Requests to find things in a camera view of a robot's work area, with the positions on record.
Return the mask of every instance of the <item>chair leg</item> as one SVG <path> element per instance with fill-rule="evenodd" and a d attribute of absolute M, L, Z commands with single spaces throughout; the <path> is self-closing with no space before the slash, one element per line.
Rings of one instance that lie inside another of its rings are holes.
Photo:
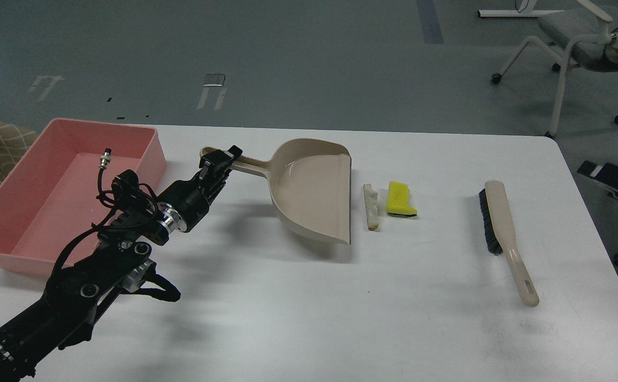
<path fill-rule="evenodd" d="M 536 36 L 528 36 L 525 39 L 523 39 L 517 51 L 515 51 L 515 53 L 509 58 L 507 63 L 504 64 L 504 66 L 500 69 L 500 71 L 497 74 L 499 74 L 500 76 L 504 75 L 507 72 L 507 70 L 509 70 L 509 68 L 512 66 L 514 61 L 517 60 L 517 58 L 519 58 L 520 54 L 523 52 L 525 47 L 528 46 L 529 44 L 536 44 L 537 46 L 542 48 L 542 50 L 544 50 L 547 54 L 549 54 L 554 59 L 555 62 L 559 63 L 559 65 L 561 65 L 562 67 L 564 66 L 563 65 L 564 61 L 561 60 L 561 57 L 558 54 L 556 54 L 551 48 L 549 48 L 548 44 L 545 44 L 544 42 L 542 42 L 541 39 L 537 38 Z"/>
<path fill-rule="evenodd" d="M 552 120 L 549 123 L 549 130 L 544 134 L 545 137 L 556 137 L 556 131 L 559 129 L 559 116 L 561 116 L 561 106 L 563 105 L 563 91 L 565 90 L 565 78 L 570 70 L 570 65 L 562 65 L 559 72 L 559 83 L 556 85 L 556 96 L 554 97 L 554 110 L 552 111 Z"/>

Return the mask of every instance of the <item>yellow sponge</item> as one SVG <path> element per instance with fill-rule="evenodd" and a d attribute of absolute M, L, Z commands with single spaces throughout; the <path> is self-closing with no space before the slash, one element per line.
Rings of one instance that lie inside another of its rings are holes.
<path fill-rule="evenodd" d="M 387 213 L 395 215 L 415 216 L 417 210 L 408 205 L 410 190 L 408 184 L 397 181 L 389 182 L 389 195 L 387 196 Z"/>

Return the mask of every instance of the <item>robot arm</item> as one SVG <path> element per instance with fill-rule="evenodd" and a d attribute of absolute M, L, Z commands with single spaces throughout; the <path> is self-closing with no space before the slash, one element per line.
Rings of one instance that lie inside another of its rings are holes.
<path fill-rule="evenodd" d="M 110 213 L 64 248 L 42 297 L 0 327 L 0 381 L 33 377 L 35 365 L 54 348 L 63 350 L 89 341 L 95 323 L 121 293 L 178 300 L 178 290 L 156 273 L 155 263 L 149 259 L 151 245 L 137 239 L 143 236 L 164 245 L 174 230 L 190 232 L 209 211 L 241 154 L 242 150 L 232 146 L 226 152 L 205 155 L 192 179 L 173 182 L 159 196 L 150 188 L 148 194 L 142 191 L 131 170 L 115 177 L 111 192 L 103 192 L 99 186 L 98 199 L 111 208 Z M 107 149 L 100 179 L 108 160 Z M 105 225 L 117 212 L 120 215 Z M 93 254 L 64 268 L 75 245 L 95 232 L 99 244 Z M 140 288 L 145 281 L 161 288 Z"/>

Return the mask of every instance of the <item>hand brush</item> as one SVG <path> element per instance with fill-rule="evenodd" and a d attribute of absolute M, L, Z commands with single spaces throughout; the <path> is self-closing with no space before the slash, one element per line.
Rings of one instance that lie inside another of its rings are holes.
<path fill-rule="evenodd" d="M 517 236 L 504 184 L 497 180 L 488 181 L 478 197 L 481 199 L 488 250 L 496 255 L 506 251 L 505 257 L 523 305 L 536 307 L 539 297 L 517 248 Z"/>

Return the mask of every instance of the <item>chair armrest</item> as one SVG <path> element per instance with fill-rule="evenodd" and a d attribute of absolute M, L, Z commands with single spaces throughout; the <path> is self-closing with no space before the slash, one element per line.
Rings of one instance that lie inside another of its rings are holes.
<path fill-rule="evenodd" d="M 578 0 L 578 3 L 580 3 L 580 5 L 585 7 L 588 11 L 592 12 L 600 21 L 606 23 L 613 21 L 613 18 L 609 14 L 600 9 L 595 3 L 590 2 L 590 0 Z"/>

